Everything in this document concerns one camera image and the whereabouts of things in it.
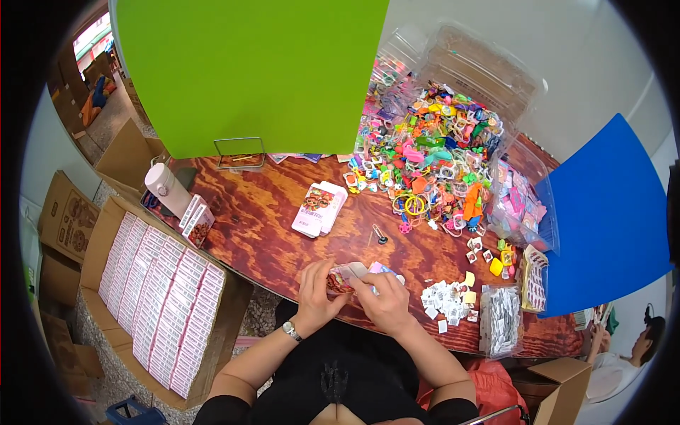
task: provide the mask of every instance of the green board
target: green board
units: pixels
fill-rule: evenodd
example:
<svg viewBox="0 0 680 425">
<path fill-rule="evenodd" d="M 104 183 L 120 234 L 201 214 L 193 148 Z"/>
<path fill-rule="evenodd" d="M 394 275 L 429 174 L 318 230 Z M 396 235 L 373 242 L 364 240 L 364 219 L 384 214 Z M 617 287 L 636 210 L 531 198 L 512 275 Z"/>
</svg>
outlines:
<svg viewBox="0 0 680 425">
<path fill-rule="evenodd" d="M 175 158 L 347 154 L 388 3 L 119 0 L 117 43 Z"/>
</svg>

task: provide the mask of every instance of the blue board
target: blue board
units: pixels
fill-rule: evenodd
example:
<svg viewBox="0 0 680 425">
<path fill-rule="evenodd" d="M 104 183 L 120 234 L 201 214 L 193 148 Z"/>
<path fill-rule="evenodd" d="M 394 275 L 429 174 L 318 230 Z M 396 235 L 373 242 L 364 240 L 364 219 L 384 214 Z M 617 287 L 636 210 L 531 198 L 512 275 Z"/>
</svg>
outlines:
<svg viewBox="0 0 680 425">
<path fill-rule="evenodd" d="M 608 303 L 672 269 L 666 193 L 621 114 L 549 178 L 561 253 L 547 253 L 547 310 L 540 317 Z"/>
</svg>

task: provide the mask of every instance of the black shirt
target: black shirt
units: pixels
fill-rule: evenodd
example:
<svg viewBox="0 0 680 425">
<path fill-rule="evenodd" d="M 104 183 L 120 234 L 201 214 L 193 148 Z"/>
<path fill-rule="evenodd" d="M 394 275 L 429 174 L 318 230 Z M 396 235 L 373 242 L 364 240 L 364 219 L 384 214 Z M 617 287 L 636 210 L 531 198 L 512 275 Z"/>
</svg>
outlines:
<svg viewBox="0 0 680 425">
<path fill-rule="evenodd" d="M 296 305 L 286 303 L 277 307 L 279 326 L 294 314 Z M 194 424 L 306 425 L 331 403 L 345 405 L 366 424 L 417 418 L 454 425 L 479 415 L 463 398 L 425 411 L 415 402 L 418 383 L 411 357 L 392 338 L 333 320 L 291 351 L 252 408 L 235 396 L 213 397 Z"/>
</svg>

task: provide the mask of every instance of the person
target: person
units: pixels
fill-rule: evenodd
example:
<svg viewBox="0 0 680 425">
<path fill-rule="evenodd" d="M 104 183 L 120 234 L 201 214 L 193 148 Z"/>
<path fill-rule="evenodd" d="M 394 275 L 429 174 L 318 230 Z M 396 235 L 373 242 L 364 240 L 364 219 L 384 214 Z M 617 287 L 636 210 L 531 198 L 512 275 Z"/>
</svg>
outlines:
<svg viewBox="0 0 680 425">
<path fill-rule="evenodd" d="M 299 306 L 282 301 L 276 330 L 216 374 L 195 425 L 459 424 L 479 415 L 470 375 L 409 313 L 409 291 L 393 274 L 350 280 L 386 335 L 333 320 L 354 295 L 328 298 L 333 265 L 305 267 Z M 415 401 L 418 374 L 434 388 L 428 411 Z"/>
<path fill-rule="evenodd" d="M 593 328 L 592 344 L 585 360 L 592 364 L 585 403 L 599 403 L 619 394 L 633 382 L 640 368 L 651 360 L 663 337 L 666 320 L 659 316 L 646 316 L 645 323 L 645 330 L 633 344 L 629 358 L 609 352 L 611 335 L 602 324 Z"/>
</svg>

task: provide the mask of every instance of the blue stool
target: blue stool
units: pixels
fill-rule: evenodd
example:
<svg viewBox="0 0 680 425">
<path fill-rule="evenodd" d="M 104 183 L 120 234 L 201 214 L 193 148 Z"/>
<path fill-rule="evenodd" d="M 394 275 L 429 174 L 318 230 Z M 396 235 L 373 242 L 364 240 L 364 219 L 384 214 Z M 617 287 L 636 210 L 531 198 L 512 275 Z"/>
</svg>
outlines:
<svg viewBox="0 0 680 425">
<path fill-rule="evenodd" d="M 139 415 L 131 416 L 128 406 L 134 407 Z M 125 409 L 127 416 L 118 413 L 119 409 Z M 127 400 L 109 406 L 106 409 L 106 418 L 116 425 L 163 425 L 165 416 L 156 407 L 144 407 L 137 402 L 137 397 L 133 394 Z"/>
</svg>

